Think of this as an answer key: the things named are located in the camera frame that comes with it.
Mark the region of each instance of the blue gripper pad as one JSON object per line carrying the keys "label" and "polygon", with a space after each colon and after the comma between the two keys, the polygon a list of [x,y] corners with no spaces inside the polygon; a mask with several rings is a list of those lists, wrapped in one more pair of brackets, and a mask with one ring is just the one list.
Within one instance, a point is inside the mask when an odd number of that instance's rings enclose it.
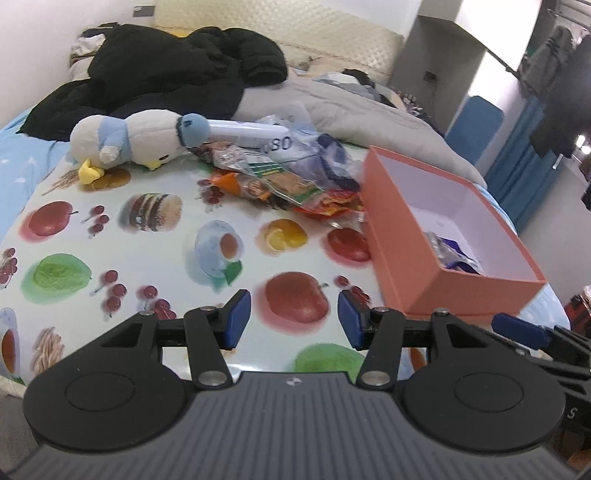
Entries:
{"label": "blue gripper pad", "polygon": [[525,322],[506,313],[498,313],[493,317],[492,330],[533,350],[546,348],[550,344],[550,338],[543,327]]}
{"label": "blue gripper pad", "polygon": [[223,333],[224,348],[236,348],[251,317],[251,303],[251,293],[248,290],[239,290],[224,305],[223,310],[227,315],[227,324]]}
{"label": "blue gripper pad", "polygon": [[363,350],[362,313],[357,311],[347,299],[344,290],[339,293],[337,313],[351,346],[357,350]]}

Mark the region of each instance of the printed number 080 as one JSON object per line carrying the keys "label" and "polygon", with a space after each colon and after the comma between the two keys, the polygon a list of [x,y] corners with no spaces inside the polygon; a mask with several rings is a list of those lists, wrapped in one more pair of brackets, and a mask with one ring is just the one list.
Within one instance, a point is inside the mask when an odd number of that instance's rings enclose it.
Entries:
{"label": "printed number 080", "polygon": [[292,145],[291,137],[274,138],[271,141],[271,151],[277,151],[279,149],[289,150]]}

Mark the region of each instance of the circular pad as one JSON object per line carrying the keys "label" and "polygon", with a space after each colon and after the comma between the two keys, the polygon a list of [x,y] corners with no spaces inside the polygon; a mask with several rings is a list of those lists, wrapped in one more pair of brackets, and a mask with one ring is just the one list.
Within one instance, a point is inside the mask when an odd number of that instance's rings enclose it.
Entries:
{"label": "circular pad", "polygon": [[510,452],[537,445],[562,420],[558,383],[518,356],[457,349],[417,371],[402,395],[430,437],[466,451]]}
{"label": "circular pad", "polygon": [[68,401],[80,410],[109,411],[126,404],[135,391],[129,378],[107,372],[85,375],[66,389]]}
{"label": "circular pad", "polygon": [[31,383],[23,409],[42,441],[82,452],[121,450],[155,438],[179,417],[182,380],[149,358],[113,350],[87,362],[66,358]]}

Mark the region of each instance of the headboard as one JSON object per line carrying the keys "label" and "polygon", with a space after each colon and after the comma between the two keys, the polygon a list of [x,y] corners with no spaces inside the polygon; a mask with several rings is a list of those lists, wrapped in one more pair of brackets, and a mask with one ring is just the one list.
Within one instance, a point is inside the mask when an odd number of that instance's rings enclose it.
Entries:
{"label": "headboard", "polygon": [[247,28],[277,42],[292,66],[330,57],[387,83],[404,37],[309,0],[157,0],[154,26],[179,36],[214,25]]}

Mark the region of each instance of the black jacket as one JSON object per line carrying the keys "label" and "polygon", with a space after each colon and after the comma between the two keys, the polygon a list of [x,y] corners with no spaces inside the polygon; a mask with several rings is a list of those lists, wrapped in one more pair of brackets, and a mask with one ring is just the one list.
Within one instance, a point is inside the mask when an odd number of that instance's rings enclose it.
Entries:
{"label": "black jacket", "polygon": [[530,136],[535,152],[570,157],[579,134],[591,128],[591,35],[583,39],[548,94],[545,117]]}
{"label": "black jacket", "polygon": [[29,114],[21,132],[69,141],[89,115],[126,118],[148,109],[230,119],[245,86],[287,78],[281,49],[250,30],[206,27],[186,38],[138,25],[113,29],[88,69],[90,79],[66,83]]}

